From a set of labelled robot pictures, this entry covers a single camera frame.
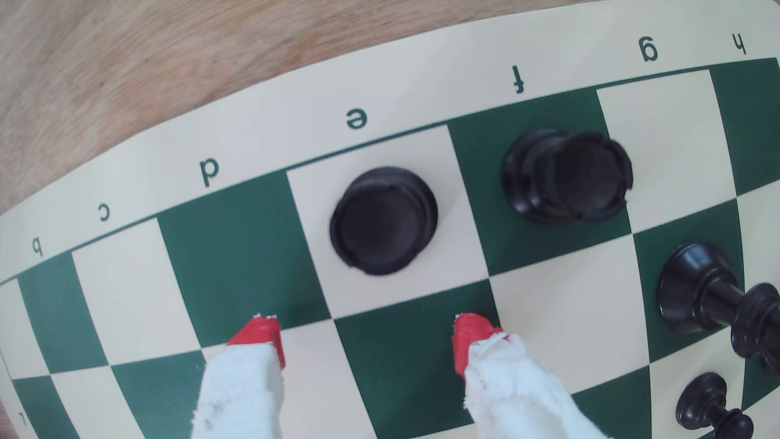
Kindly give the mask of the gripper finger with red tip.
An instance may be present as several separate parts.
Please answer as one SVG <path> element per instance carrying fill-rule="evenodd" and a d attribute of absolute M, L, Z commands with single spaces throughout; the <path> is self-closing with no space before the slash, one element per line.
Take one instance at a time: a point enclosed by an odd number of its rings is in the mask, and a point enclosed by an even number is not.
<path fill-rule="evenodd" d="M 205 366 L 191 438 L 281 438 L 286 359 L 275 315 L 255 315 Z"/>
<path fill-rule="evenodd" d="M 608 438 L 519 335 L 482 315 L 461 313 L 452 343 L 454 369 L 464 382 L 463 405 L 478 438 Z"/>

